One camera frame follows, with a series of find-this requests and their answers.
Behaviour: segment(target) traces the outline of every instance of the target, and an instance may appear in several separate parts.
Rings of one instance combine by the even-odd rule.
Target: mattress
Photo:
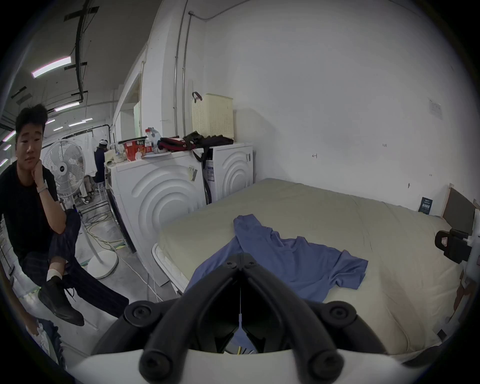
[[[347,250],[369,261],[357,290],[333,287],[325,302],[352,304],[388,353],[436,344],[434,324],[453,313],[461,266],[434,245],[440,217],[376,200],[265,179],[162,228],[155,259],[190,279],[234,236],[233,219],[254,214],[282,238]]]

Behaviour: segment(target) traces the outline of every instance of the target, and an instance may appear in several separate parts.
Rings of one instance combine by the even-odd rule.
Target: man's hand
[[[38,188],[42,187],[44,184],[42,160],[39,160],[35,164],[35,168],[33,168],[31,172],[32,172],[33,180],[35,181],[36,186]]]

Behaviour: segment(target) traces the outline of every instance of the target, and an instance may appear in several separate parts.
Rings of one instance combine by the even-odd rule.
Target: man
[[[128,299],[93,278],[75,259],[80,216],[73,209],[62,210],[55,179],[40,160],[47,117],[38,104],[24,108],[16,119],[17,161],[0,175],[0,217],[5,215],[20,267],[41,287],[38,298],[54,315],[84,325],[64,291],[75,288],[90,304],[120,317]]]
[[[96,183],[102,183],[105,181],[105,152],[108,151],[107,145],[107,140],[100,140],[100,143],[94,152],[96,174],[93,181]]]

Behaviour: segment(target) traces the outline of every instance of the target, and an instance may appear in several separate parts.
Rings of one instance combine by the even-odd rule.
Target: fan base
[[[119,258],[113,251],[102,251],[98,257],[92,257],[87,265],[87,272],[96,279],[109,276],[117,267]]]

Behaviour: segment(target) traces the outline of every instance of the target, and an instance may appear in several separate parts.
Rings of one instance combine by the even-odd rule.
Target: dryer
[[[164,225],[205,205],[201,164],[190,151],[151,155],[112,166],[109,178],[140,261],[158,285],[165,284],[152,247]]]
[[[204,177],[212,203],[253,184],[253,144],[219,145],[210,151]]]

